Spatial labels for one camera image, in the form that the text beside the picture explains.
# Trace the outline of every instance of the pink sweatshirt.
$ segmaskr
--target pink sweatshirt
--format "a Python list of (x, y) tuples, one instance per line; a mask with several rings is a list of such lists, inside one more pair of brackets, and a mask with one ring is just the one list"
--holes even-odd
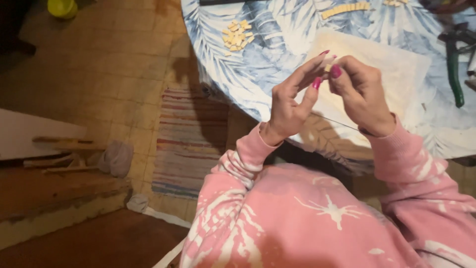
[(398, 119), (390, 136), (367, 136), (391, 190), (384, 214), (319, 171), (263, 169), (276, 147), (258, 132), (205, 177), (180, 267), (476, 268), (476, 200)]

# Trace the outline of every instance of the yellow object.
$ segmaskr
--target yellow object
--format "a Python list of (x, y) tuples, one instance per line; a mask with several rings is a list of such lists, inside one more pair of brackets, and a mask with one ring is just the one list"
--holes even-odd
[(61, 19), (71, 19), (78, 13), (78, 4), (74, 0), (48, 0), (48, 12)]

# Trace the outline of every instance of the blue and white tablecloth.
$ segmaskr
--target blue and white tablecloth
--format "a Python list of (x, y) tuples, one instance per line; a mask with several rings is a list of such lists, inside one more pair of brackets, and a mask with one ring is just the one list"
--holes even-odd
[[(435, 156), (475, 155), (476, 92), (464, 84), (469, 58), (460, 56), (460, 81), (466, 104), (458, 109), (448, 83), (445, 45), (437, 40), (448, 21), (468, 21), (475, 30), (475, 12), (468, 9), (437, 18), (416, 0), (398, 8), (383, 5), (383, 0), (370, 0), (369, 11), (345, 12), (326, 20), (320, 15), (336, 5), (355, 2), (268, 0), (200, 6), (198, 0), (182, 0), (201, 82), (207, 85), (212, 97), (226, 97), (256, 120), (267, 121), (273, 86), (303, 63), (318, 28), (332, 28), (430, 57), (432, 64), (416, 99), (410, 100), (404, 125), (410, 132), (421, 135)], [(221, 31), (233, 19), (246, 19), (256, 40), (234, 56), (225, 57), (227, 48)], [(318, 116), (310, 118), (308, 127), (309, 124), (318, 134), (315, 148), (318, 153), (357, 173), (371, 170), (371, 154), (361, 154), (346, 141), (346, 135), (354, 129)], [(299, 135), (292, 139), (296, 144), (304, 143)]]

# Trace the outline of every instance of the rug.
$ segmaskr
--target rug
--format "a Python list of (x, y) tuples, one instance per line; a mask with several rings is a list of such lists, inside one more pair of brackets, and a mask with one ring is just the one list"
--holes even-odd
[(197, 199), (225, 152), (228, 106), (205, 98), (199, 88), (167, 88), (160, 111), (152, 191)]

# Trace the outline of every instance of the round table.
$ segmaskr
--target round table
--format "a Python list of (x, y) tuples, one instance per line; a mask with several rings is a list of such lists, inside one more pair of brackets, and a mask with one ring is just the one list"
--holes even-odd
[[(459, 59), (466, 104), (458, 109), (448, 82), (445, 45), (437, 40), (448, 25), (446, 21), (467, 21), (475, 30), (475, 12), (467, 9), (437, 20), (416, 0), (400, 7), (370, 0), (374, 11), (344, 12), (322, 19), (321, 12), (352, 2), (356, 1), (268, 0), (200, 6), (198, 0), (182, 0), (185, 25), (206, 93), (226, 99), (258, 121), (269, 120), (273, 86), (303, 63), (318, 28), (332, 28), (430, 57), (431, 66), (415, 99), (410, 100), (404, 126), (422, 136), (434, 156), (476, 155), (476, 92), (464, 84), (469, 58)], [(256, 39), (226, 57), (221, 31), (232, 20), (245, 19)], [(352, 137), (358, 135), (355, 129), (312, 115), (305, 130), (291, 141), (352, 172), (369, 172), (373, 156), (370, 149), (356, 145)]]

